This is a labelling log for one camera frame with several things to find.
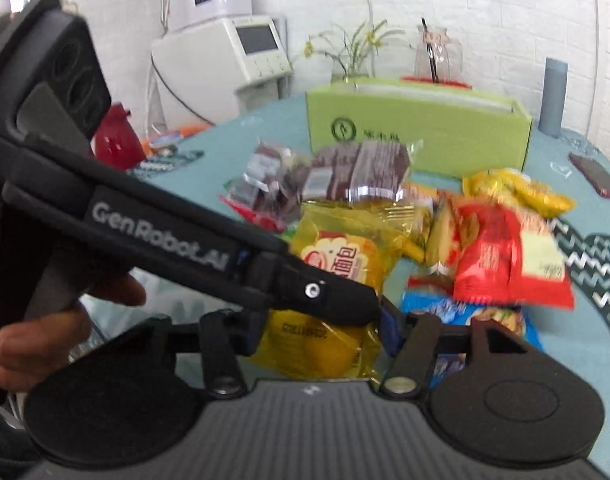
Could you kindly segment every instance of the smartphone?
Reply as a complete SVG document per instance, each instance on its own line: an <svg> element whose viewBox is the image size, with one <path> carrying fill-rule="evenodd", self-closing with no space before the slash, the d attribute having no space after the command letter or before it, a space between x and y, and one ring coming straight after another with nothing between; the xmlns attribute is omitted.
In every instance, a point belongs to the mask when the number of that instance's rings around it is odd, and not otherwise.
<svg viewBox="0 0 610 480"><path fill-rule="evenodd" d="M573 153L569 154L569 160L584 174L600 196L610 198L610 174L599 162Z"/></svg>

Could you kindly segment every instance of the pile of snacks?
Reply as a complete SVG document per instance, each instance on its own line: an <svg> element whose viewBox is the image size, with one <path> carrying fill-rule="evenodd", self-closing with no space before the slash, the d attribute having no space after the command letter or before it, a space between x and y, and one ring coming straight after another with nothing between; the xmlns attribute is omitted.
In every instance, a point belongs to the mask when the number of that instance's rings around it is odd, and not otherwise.
<svg viewBox="0 0 610 480"><path fill-rule="evenodd" d="M494 319L540 348L522 307L574 307L544 220L574 201L513 170L464 178L464 196L415 184L408 178L418 148L349 142L308 158L261 143L223 200L247 220L283 232L308 264L378 294L399 258L408 257L428 274L410 280L404 312L431 312L454 324ZM295 379L378 381L380 351L374 326L341 328L272 310L252 361ZM442 356L436 379L462 366L462 356Z"/></svg>

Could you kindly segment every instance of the red snack bag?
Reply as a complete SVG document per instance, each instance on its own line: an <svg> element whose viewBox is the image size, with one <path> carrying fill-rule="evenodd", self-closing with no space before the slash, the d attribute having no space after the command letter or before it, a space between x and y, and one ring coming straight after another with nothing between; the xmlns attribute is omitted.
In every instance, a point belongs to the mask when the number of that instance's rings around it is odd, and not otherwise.
<svg viewBox="0 0 610 480"><path fill-rule="evenodd" d="M452 205L463 246L455 300L574 308L563 256L540 216L475 198Z"/></svg>

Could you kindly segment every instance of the blue snack bag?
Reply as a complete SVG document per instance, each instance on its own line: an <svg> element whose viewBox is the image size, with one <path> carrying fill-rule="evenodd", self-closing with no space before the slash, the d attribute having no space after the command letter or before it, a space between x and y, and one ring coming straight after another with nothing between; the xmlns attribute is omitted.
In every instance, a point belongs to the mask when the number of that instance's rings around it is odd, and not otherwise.
<svg viewBox="0 0 610 480"><path fill-rule="evenodd" d="M473 318L480 320L495 320L527 343L543 350L538 333L530 322L527 313L521 307L500 307L488 305L472 305L454 301L446 296L436 296L408 290L403 294L401 311L428 312L441 318L445 324L470 325ZM464 355L439 355L434 368L432 387L445 377L463 370Z"/></svg>

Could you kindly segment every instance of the green box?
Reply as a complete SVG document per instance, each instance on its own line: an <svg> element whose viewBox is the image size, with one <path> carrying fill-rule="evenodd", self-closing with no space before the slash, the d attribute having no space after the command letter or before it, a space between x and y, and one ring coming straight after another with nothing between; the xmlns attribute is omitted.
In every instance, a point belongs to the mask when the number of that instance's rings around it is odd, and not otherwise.
<svg viewBox="0 0 610 480"><path fill-rule="evenodd" d="M313 152L345 140L422 140L415 169L455 177L522 170L531 132L515 99L370 78L307 92L307 119Z"/></svg>

